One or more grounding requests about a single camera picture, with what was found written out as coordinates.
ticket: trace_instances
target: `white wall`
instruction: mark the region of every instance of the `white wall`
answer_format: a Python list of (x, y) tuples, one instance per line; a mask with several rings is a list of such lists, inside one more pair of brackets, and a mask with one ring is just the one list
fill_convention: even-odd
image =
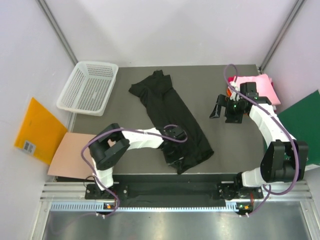
[(294, 0), (46, 0), (79, 61), (260, 65)]
[(282, 111), (320, 89), (320, 1), (307, 0), (264, 71)]
[(35, 0), (0, 1), (0, 233), (25, 240), (48, 166), (13, 147), (31, 97), (66, 124), (55, 106), (73, 64)]

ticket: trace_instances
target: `folded garment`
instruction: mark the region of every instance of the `folded garment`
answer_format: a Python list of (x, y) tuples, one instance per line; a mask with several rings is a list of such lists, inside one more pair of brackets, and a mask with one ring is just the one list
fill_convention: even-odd
[(236, 80), (236, 86), (240, 88), (240, 84), (248, 83), (248, 82), (255, 82), (256, 83), (256, 90), (261, 97), (268, 97), (271, 104), (273, 106), (280, 105), (281, 102), (273, 88), (273, 82), (267, 74), (262, 74), (258, 76), (239, 76)]
[(133, 84), (129, 92), (140, 98), (155, 127), (175, 124), (185, 130), (188, 140), (176, 143), (174, 150), (175, 156), (183, 157), (172, 159), (172, 156), (164, 153), (166, 162), (177, 169), (178, 174), (214, 154), (196, 119), (173, 88), (170, 75), (164, 75), (162, 70), (155, 71), (141, 82)]

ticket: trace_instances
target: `barcode sticker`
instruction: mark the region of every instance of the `barcode sticker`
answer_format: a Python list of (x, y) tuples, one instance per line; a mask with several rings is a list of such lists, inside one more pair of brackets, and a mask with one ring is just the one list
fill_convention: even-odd
[(28, 153), (28, 154), (31, 154), (33, 155), (35, 150), (36, 150), (36, 145), (32, 144), (31, 142), (29, 141), (25, 141), (24, 142), (24, 145), (23, 145), (23, 149), (22, 149), (24, 152)]

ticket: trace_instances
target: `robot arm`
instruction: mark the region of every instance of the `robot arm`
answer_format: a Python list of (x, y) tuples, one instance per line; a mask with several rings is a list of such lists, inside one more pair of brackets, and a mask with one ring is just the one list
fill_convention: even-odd
[[(106, 129), (98, 135), (108, 131), (120, 129), (117, 123), (109, 125)], [(179, 161), (181, 156), (175, 153), (175, 148), (179, 145), (167, 139), (163, 139), (158, 135), (166, 136), (171, 139), (183, 140), (186, 134), (179, 126), (171, 128), (151, 128), (148, 130), (137, 130), (145, 134), (136, 133), (132, 131), (118, 131), (101, 137), (89, 146), (90, 155), (93, 161), (96, 177), (100, 182), (109, 188), (114, 184), (113, 168), (127, 150), (153, 148), (161, 149), (164, 154), (174, 161)], [(100, 190), (104, 188), (97, 183)]]
[[(275, 114), (273, 107), (267, 97), (261, 97), (257, 93), (256, 83), (247, 82), (240, 86), (240, 92), (254, 100), (260, 107), (267, 110), (266, 114), (256, 105), (252, 105), (245, 99), (232, 100), (231, 98), (219, 95), (215, 108), (210, 118), (219, 118), (221, 107), (225, 107), (224, 116), (226, 123), (241, 123), (244, 114), (255, 122), (262, 133), (268, 149), (262, 159), (260, 167), (250, 171), (240, 172), (235, 184), (238, 189), (256, 188), (266, 183), (273, 182), (292, 182), (295, 175), (296, 165), (291, 143), (282, 129), (271, 119), (279, 118)], [(298, 150), (299, 156), (299, 175), (298, 181), (302, 180), (308, 156), (308, 145), (303, 141), (297, 141), (290, 135)]]

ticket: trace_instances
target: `metal pole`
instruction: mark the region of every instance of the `metal pole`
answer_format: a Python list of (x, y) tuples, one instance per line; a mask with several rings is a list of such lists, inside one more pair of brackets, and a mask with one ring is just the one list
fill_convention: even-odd
[(55, 20), (53, 14), (51, 13), (50, 8), (48, 7), (46, 1), (45, 0), (36, 0), (36, 1), (38, 2), (39, 6), (43, 10), (46, 18), (50, 22), (52, 28), (54, 29), (57, 37), (59, 38), (60, 42), (62, 43), (66, 53), (69, 56), (69, 58), (71, 59), (73, 64), (76, 65), (78, 63), (78, 60), (77, 60), (74, 52), (72, 51), (69, 43), (67, 42), (67, 39), (65, 38), (64, 34), (62, 33), (62, 31), (61, 31), (57, 21)]
[(293, 23), (293, 21), (297, 17), (299, 11), (301, 10), (301, 8), (305, 2), (306, 2), (306, 0), (297, 0), (295, 2), (292, 10), (290, 11), (287, 19), (285, 20), (285, 22), (283, 24), (281, 30), (277, 34), (270, 50), (268, 51), (267, 55), (265, 56), (261, 66), (259, 67), (259, 70), (261, 73), (263, 73), (264, 70), (266, 69), (266, 66), (270, 62), (272, 56), (274, 55), (275, 51), (277, 50), (278, 46), (280, 45), (281, 41), (283, 40), (284, 36), (286, 35), (289, 27), (291, 26), (291, 24)]

